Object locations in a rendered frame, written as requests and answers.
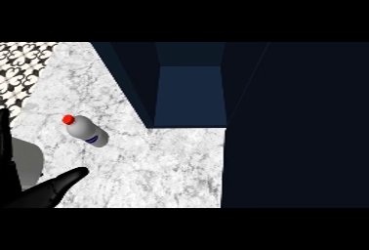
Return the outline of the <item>dark blue cabinet door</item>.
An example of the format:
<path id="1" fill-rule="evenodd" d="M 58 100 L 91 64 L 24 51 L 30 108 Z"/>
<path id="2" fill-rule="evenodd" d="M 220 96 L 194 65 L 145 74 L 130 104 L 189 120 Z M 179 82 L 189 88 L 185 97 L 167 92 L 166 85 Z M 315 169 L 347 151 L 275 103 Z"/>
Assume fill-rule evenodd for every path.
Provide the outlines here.
<path id="1" fill-rule="evenodd" d="M 274 43 L 225 131 L 225 208 L 369 207 L 369 43 Z"/>

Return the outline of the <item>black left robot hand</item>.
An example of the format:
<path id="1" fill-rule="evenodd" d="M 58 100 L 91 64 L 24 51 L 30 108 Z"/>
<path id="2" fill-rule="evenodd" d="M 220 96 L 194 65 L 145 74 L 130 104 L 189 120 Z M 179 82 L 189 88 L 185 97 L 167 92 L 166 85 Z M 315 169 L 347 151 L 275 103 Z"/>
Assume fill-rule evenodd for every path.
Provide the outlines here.
<path id="1" fill-rule="evenodd" d="M 14 161 L 11 133 L 11 111 L 0 109 L 0 208 L 54 208 L 74 186 L 89 174 L 88 167 L 79 167 L 57 178 L 23 190 Z"/>

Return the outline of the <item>dark blue open cabinet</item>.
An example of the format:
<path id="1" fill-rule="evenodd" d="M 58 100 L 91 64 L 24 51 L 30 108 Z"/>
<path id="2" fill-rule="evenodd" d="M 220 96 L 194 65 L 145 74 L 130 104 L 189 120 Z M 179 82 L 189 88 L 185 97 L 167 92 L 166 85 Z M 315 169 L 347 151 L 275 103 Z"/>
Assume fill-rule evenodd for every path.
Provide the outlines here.
<path id="1" fill-rule="evenodd" d="M 228 126 L 265 42 L 95 42 L 94 48 L 150 128 Z"/>

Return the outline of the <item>white red-capped water bottle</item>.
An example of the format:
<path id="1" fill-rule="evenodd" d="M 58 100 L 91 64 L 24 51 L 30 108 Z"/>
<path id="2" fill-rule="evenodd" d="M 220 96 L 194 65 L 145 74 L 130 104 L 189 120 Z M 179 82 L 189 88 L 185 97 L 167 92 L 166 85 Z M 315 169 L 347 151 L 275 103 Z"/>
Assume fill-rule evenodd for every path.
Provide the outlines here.
<path id="1" fill-rule="evenodd" d="M 70 135 L 83 140 L 95 147 L 104 147 L 108 144 L 110 136 L 92 120 L 83 115 L 67 114 L 63 118 Z"/>

